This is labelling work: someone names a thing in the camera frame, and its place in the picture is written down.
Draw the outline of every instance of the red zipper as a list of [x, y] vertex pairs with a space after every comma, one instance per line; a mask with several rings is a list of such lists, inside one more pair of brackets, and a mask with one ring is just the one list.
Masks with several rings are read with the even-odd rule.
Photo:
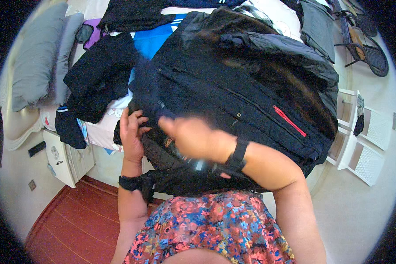
[[276, 113], [278, 113], [283, 119], [286, 120], [286, 122], [288, 122], [289, 124], [291, 124], [299, 133], [301, 133], [301, 135], [306, 136], [306, 133], [304, 131], [302, 131], [302, 129], [300, 129], [296, 124], [294, 124], [286, 115], [285, 113], [283, 113], [282, 110], [280, 110], [280, 108], [278, 108], [277, 106], [273, 106], [273, 108], [275, 109]]

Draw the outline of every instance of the purple bag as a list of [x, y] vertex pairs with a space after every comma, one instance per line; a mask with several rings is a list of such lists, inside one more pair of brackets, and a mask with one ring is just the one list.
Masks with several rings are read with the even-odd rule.
[[86, 20], [76, 34], [77, 40], [84, 43], [85, 50], [88, 50], [95, 42], [97, 42], [97, 40], [107, 35], [104, 30], [97, 28], [100, 20], [101, 18]]

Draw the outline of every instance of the wooden floor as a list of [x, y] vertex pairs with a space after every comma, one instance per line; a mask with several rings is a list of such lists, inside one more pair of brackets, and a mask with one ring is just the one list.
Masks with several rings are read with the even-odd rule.
[[[148, 214], [155, 207], [151, 204]], [[110, 263], [119, 229], [117, 188], [84, 176], [44, 209], [25, 245], [41, 264]]]

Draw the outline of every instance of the wrist strap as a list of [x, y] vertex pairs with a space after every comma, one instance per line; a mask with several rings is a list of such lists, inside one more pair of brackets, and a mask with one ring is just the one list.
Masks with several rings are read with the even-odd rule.
[[225, 167], [235, 172], [241, 172], [246, 162], [244, 161], [245, 152], [249, 141], [237, 138], [237, 145], [233, 154], [227, 159]]
[[134, 191], [134, 190], [142, 190], [142, 181], [140, 177], [124, 177], [120, 176], [119, 177], [119, 185], [128, 191]]
[[151, 203], [154, 195], [154, 178], [148, 174], [142, 174], [139, 177], [119, 177], [119, 185], [125, 190], [133, 192], [134, 190], [140, 190], [142, 198], [145, 202]]

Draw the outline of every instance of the floral fabric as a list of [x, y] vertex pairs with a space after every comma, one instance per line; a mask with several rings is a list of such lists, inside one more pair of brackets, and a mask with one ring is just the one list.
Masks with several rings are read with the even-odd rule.
[[137, 233], [123, 263], [162, 263], [190, 248], [216, 251], [235, 264], [295, 263], [262, 196], [247, 191], [166, 200]]

